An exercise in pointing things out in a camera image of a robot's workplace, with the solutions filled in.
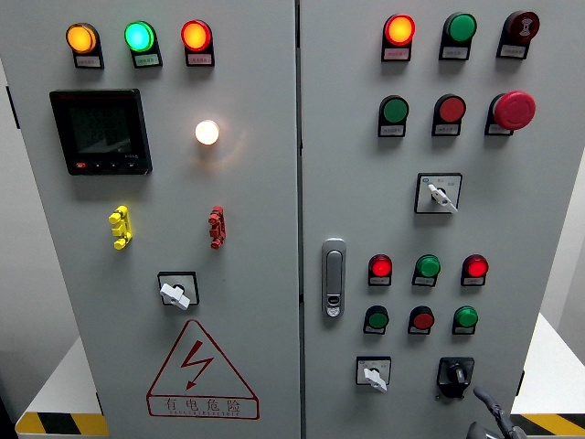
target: white light bulb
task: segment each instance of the white light bulb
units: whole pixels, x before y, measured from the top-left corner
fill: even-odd
[[[201,121],[195,128],[195,138],[203,145],[214,144],[219,137],[218,125],[210,120]]]

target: digital power meter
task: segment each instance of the digital power meter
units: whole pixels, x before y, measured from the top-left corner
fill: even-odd
[[[140,91],[52,91],[49,98],[71,175],[141,175],[153,170]]]

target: electrical hazard sign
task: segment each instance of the electrical hazard sign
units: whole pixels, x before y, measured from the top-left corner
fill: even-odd
[[[188,320],[146,395],[151,416],[260,419],[260,402],[226,354]]]

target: green push button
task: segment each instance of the green push button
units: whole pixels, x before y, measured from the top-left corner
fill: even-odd
[[[374,329],[382,329],[386,327],[388,322],[389,322],[388,316],[382,313],[372,314],[367,320],[367,323]]]
[[[474,327],[479,317],[472,306],[462,306],[455,311],[455,322],[460,327]]]
[[[477,30],[477,22],[471,14],[453,14],[448,23],[447,35],[459,43],[473,37]]]
[[[441,263],[436,256],[427,254],[417,261],[417,271],[423,277],[434,277],[441,271]]]
[[[393,98],[384,105],[384,117],[390,123],[403,121],[409,114],[409,106],[401,98]]]

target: red indicator light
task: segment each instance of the red indicator light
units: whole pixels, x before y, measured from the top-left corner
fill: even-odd
[[[199,52],[209,46],[211,42],[211,29],[204,21],[187,21],[181,29],[181,38],[186,48],[194,52]]]
[[[473,254],[465,259],[463,269],[471,277],[484,277],[489,270],[489,265],[481,254]]]
[[[384,35],[395,46],[406,46],[414,37],[414,20],[410,16],[397,14],[391,16],[386,22]]]
[[[377,254],[369,260],[369,270],[377,277],[388,277],[392,273],[392,261],[385,254]]]
[[[448,123],[459,121],[465,115],[465,102],[463,99],[452,96],[445,99],[439,108],[440,117]]]
[[[414,327],[420,330],[431,328],[435,323],[435,317],[432,314],[419,314],[414,317]]]
[[[505,31],[515,43],[527,44],[540,29],[540,20],[534,12],[514,12],[504,24]]]
[[[519,130],[527,126],[535,113],[537,103],[525,91],[510,91],[502,96],[494,106],[495,122],[506,130]]]

